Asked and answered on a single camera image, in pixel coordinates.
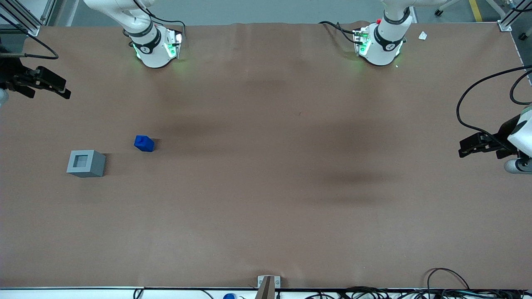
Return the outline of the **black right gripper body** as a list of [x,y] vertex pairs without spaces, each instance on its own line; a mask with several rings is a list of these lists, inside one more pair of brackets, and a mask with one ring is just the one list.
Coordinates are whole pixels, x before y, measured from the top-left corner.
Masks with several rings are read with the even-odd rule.
[[2,90],[8,90],[8,84],[13,85],[13,80],[16,76],[25,76],[27,72],[32,70],[21,63],[21,57],[28,57],[26,53],[11,52],[2,44],[0,52],[0,87]]

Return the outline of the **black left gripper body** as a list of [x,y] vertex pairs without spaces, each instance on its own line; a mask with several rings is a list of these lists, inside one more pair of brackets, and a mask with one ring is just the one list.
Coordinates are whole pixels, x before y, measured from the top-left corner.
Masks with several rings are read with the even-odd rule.
[[500,125],[498,132],[490,133],[487,152],[495,152],[497,159],[503,159],[512,155],[517,155],[518,149],[508,141],[508,137],[513,132],[519,121],[519,116],[515,116]]

